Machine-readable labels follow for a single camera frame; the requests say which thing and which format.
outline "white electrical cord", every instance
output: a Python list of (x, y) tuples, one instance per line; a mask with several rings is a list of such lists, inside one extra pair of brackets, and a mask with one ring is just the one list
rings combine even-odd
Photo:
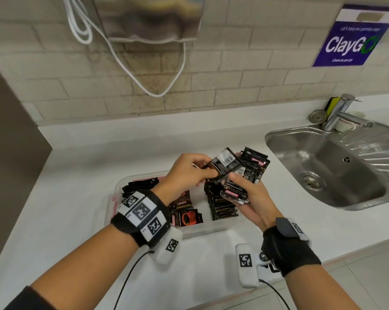
[[(172, 86), (174, 85), (176, 80), (179, 78), (179, 76), (183, 72), (183, 68), (185, 67), (185, 63), (186, 63), (186, 45), (185, 45), (185, 43), (183, 43), (183, 63), (182, 63), (182, 66), (180, 67), (179, 72), (177, 73), (176, 77), (172, 80), (170, 86), (163, 93), (161, 93), (159, 95), (155, 95), (154, 93), (151, 93), (146, 88), (144, 88), (143, 85), (137, 80), (137, 78), (135, 78), (133, 76), (133, 74), (131, 74), (131, 72), (127, 69), (127, 67), (125, 67), (124, 64), (120, 61), (120, 59), (118, 58), (117, 54), (114, 51), (114, 48), (113, 48), (111, 42), (104, 35), (104, 32), (102, 32), (101, 29), (98, 28), (98, 26), (96, 24), (94, 24), (93, 21), (88, 17), (87, 9), (85, 8), (85, 6), (81, 2), (81, 0), (63, 0), (63, 1), (64, 1), (65, 9), (67, 11), (68, 24), (70, 25), (70, 29), (73, 32), (74, 37), (79, 42), (81, 42), (84, 45), (89, 45), (93, 41), (93, 34), (92, 34), (91, 26), (94, 27), (94, 29), (96, 31), (98, 31), (98, 33), (107, 42), (107, 44), (108, 44), (108, 46), (110, 48), (110, 51), (111, 51), (112, 55), (114, 56), (115, 60), (117, 61), (117, 63), (130, 76), (130, 78), (133, 79), (134, 82), (141, 89), (143, 89), (143, 91), (145, 93), (147, 93), (148, 95), (150, 95), (152, 97), (161, 98), (162, 96), (164, 96), (166, 93), (169, 92), (169, 90), (172, 88)], [(77, 12), (77, 15), (79, 16), (79, 18), (84, 23), (85, 30), (81, 30), (78, 27), (77, 21), (75, 19), (75, 14), (74, 14), (73, 8)], [(86, 40), (84, 40), (79, 35), (87, 36), (88, 38)]]

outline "black sleeve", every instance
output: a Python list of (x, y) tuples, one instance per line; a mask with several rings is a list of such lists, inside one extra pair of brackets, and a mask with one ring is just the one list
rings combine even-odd
[(56, 310), (33, 288), (27, 286), (15, 297), (5, 310)]

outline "stainless steel sink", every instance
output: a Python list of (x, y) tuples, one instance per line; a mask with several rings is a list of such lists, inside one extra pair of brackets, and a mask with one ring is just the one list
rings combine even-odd
[(325, 132), (319, 126), (266, 135), (270, 150), (299, 184), (335, 208), (361, 210), (389, 202), (389, 127)]

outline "backsplash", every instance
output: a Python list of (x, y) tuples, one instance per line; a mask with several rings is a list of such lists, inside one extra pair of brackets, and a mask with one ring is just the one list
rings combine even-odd
[[(0, 72), (39, 125), (389, 93), (389, 30), (361, 67), (311, 68), (344, 2), (206, 0), (184, 72), (147, 96), (94, 33), (78, 43), (62, 0), (0, 0)], [(140, 82), (163, 92), (182, 45), (114, 44)]]

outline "black wrist strap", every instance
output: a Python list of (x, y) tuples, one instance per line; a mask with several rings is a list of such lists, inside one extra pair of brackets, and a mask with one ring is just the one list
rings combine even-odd
[(139, 247), (153, 248), (170, 229), (170, 212), (150, 190), (133, 193), (119, 205), (111, 223), (130, 234)]
[(308, 242), (296, 237), (285, 237), (276, 226), (264, 231), (261, 250), (274, 262), (283, 277), (304, 265), (321, 264)]

